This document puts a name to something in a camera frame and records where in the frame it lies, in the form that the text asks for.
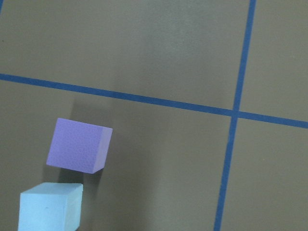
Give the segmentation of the light blue foam block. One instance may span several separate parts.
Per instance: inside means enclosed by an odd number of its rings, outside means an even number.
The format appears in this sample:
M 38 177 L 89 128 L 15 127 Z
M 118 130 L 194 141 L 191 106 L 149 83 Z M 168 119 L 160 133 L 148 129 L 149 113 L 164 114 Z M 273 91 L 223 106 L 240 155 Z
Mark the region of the light blue foam block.
M 19 231 L 76 231 L 83 184 L 44 182 L 20 194 Z

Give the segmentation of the purple foam block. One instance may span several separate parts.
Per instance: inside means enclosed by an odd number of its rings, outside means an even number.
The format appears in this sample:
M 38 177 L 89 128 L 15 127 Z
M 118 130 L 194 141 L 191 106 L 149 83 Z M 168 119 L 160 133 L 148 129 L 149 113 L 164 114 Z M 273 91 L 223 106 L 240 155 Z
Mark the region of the purple foam block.
M 94 174 L 104 168 L 112 128 L 58 118 L 46 164 Z

